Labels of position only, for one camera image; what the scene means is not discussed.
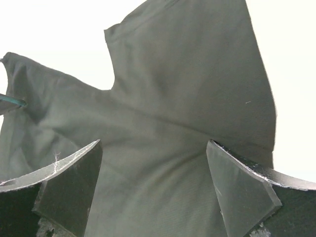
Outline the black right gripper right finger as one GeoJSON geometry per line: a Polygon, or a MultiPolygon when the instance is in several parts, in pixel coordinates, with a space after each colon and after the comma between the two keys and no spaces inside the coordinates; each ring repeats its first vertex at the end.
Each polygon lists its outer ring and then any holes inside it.
{"type": "Polygon", "coordinates": [[[207,159],[229,237],[314,237],[316,184],[264,167],[210,140],[207,159]]]}

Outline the black t-shirt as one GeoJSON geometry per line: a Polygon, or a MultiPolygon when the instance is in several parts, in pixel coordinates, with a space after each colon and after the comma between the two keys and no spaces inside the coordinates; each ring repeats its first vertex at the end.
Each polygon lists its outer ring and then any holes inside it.
{"type": "Polygon", "coordinates": [[[115,82],[99,90],[9,52],[0,178],[101,140],[87,237],[224,237],[207,162],[215,140],[273,166],[276,112],[243,0],[148,0],[105,31],[115,82]]]}

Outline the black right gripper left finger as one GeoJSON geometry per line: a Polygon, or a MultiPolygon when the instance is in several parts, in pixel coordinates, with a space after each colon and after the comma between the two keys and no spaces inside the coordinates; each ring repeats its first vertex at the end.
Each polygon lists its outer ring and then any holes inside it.
{"type": "Polygon", "coordinates": [[[103,150],[100,140],[0,185],[2,237],[82,237],[103,150]]]}

